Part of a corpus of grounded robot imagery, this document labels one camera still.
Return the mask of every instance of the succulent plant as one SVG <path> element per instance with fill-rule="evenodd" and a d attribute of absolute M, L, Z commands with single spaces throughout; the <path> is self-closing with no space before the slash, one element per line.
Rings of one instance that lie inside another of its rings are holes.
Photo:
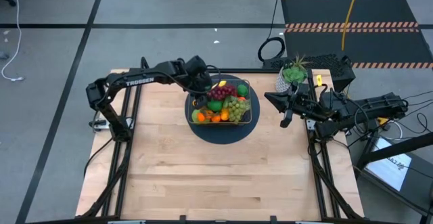
<path fill-rule="evenodd" d="M 287 83 L 297 82 L 302 83 L 306 79 L 305 64 L 309 62 L 304 61 L 304 56 L 301 58 L 296 54 L 296 59 L 290 64 L 286 64 L 283 69 L 283 78 Z"/>

